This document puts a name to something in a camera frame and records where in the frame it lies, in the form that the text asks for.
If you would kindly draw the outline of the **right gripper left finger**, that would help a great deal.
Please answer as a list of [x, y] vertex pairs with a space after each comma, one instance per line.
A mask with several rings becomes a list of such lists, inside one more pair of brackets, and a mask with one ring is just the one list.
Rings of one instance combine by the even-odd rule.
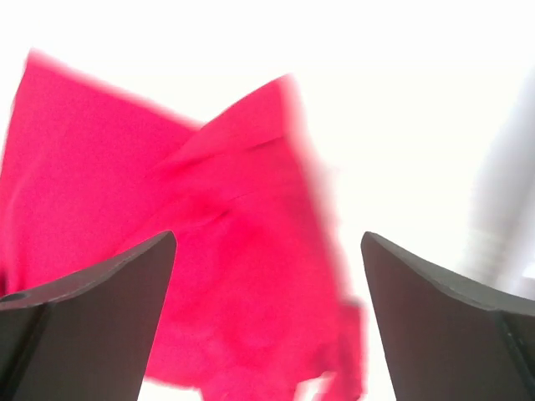
[[1, 398], [136, 400], [175, 260], [162, 232], [1, 299]]

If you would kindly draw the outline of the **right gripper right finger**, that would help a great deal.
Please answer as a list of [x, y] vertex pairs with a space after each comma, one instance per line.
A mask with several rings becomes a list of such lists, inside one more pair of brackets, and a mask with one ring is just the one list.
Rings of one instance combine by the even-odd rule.
[[364, 270], [395, 396], [532, 401], [534, 302], [366, 232]]

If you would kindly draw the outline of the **crimson pink t shirt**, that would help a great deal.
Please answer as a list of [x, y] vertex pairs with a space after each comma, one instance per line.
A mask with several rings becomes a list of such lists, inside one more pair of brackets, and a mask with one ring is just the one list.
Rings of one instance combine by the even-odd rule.
[[195, 125], [29, 54], [1, 169], [1, 292], [162, 232], [178, 247], [147, 373], [206, 400], [357, 400], [359, 308], [344, 299], [280, 77]]

